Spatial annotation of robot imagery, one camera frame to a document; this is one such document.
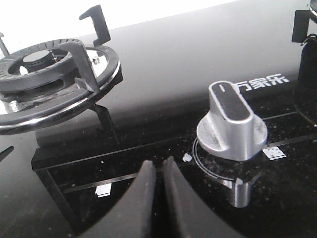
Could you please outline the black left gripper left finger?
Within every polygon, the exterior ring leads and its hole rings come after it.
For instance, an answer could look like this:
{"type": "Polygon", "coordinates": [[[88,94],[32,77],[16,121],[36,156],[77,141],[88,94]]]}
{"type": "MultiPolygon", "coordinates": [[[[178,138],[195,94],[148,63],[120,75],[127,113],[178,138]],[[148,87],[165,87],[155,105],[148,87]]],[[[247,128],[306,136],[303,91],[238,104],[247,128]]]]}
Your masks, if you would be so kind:
{"type": "Polygon", "coordinates": [[[145,160],[138,175],[115,206],[82,238],[147,238],[151,233],[156,170],[145,160]]]}

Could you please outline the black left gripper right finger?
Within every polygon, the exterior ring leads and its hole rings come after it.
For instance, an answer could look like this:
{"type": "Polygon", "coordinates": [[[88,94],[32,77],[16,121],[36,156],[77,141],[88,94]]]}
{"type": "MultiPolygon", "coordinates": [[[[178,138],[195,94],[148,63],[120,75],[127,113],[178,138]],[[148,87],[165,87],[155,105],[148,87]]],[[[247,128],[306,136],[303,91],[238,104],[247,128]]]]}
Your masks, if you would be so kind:
{"type": "Polygon", "coordinates": [[[196,194],[173,157],[163,162],[168,210],[178,238],[241,238],[196,194]]]}

